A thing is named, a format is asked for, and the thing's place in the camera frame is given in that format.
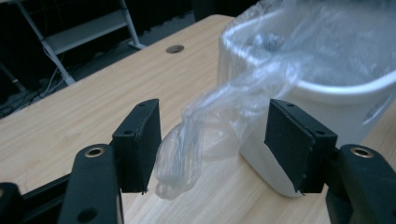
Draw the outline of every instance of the wooden table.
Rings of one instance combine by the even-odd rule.
[[[182,108],[216,85],[219,34],[232,18],[212,16],[0,120],[0,182],[22,193],[71,171],[76,153],[109,143],[134,105],[160,98],[165,136]],[[185,49],[177,54],[165,50]],[[396,167],[396,104],[364,144]],[[246,161],[207,162],[197,185],[173,201],[124,194],[126,223],[328,223],[325,194],[300,199],[269,188]]]

